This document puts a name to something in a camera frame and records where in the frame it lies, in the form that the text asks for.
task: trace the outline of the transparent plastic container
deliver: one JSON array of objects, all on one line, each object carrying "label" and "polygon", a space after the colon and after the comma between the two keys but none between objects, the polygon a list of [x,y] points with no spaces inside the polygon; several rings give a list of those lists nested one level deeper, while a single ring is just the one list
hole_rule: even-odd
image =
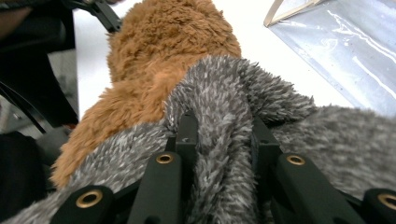
[{"label": "transparent plastic container", "polygon": [[354,106],[396,117],[396,1],[324,1],[269,29]]}]

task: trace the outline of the dark fabric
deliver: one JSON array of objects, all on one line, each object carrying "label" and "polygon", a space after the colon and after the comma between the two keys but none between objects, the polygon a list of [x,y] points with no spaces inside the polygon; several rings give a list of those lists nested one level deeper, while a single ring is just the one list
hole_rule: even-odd
[{"label": "dark fabric", "polygon": [[65,43],[59,48],[59,50],[74,49],[75,34],[74,34],[74,21],[73,12],[71,9],[64,6],[62,1],[48,1],[46,4],[35,7],[29,17],[36,16],[51,16],[60,18],[66,29],[66,40]]},{"label": "dark fabric", "polygon": [[61,146],[69,140],[71,130],[64,126],[55,128],[42,135],[35,143],[43,164],[51,166],[61,155]]},{"label": "dark fabric", "polygon": [[0,134],[0,222],[46,196],[46,182],[35,139]]},{"label": "dark fabric", "polygon": [[36,7],[51,0],[0,0],[0,12],[18,9],[21,7]]}]

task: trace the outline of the black bracket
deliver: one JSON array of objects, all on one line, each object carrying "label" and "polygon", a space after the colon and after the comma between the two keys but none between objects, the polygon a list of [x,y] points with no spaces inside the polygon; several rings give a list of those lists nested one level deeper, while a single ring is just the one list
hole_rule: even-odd
[{"label": "black bracket", "polygon": [[151,157],[128,224],[182,223],[181,158],[174,152]]},{"label": "black bracket", "polygon": [[118,32],[121,28],[121,20],[114,10],[104,0],[62,0],[70,9],[79,8],[90,12],[99,22],[105,26],[109,33]]},{"label": "black bracket", "polygon": [[335,189],[307,157],[283,154],[261,119],[254,119],[252,139],[258,200],[271,201],[276,223],[396,223],[395,191],[371,189],[361,202]]}]

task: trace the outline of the black chair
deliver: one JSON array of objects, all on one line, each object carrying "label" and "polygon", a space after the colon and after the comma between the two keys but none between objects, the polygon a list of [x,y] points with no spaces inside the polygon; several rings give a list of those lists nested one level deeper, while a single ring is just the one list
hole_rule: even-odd
[{"label": "black chair", "polygon": [[34,110],[54,128],[78,123],[48,58],[50,52],[74,47],[72,11],[59,1],[35,8],[12,35],[0,41],[0,94],[42,133],[45,130],[35,120]]}]

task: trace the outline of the furry costume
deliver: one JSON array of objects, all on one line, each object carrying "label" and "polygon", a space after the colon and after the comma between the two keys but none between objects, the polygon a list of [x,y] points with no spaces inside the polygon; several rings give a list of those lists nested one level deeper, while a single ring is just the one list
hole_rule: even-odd
[{"label": "furry costume", "polygon": [[49,223],[77,189],[105,185],[117,192],[134,183],[188,110],[198,120],[200,147],[186,223],[258,223],[262,206],[255,201],[249,146],[254,114],[272,127],[284,152],[311,158],[337,188],[361,198],[369,188],[396,186],[396,119],[315,107],[312,99],[257,64],[210,57],[192,67],[172,91],[164,119],[110,137],[67,186],[6,223]]},{"label": "furry costume", "polygon": [[87,110],[62,147],[52,177],[58,187],[109,136],[163,118],[163,101],[191,65],[206,55],[241,53],[232,27],[210,0],[145,0],[109,41],[113,87]]}]

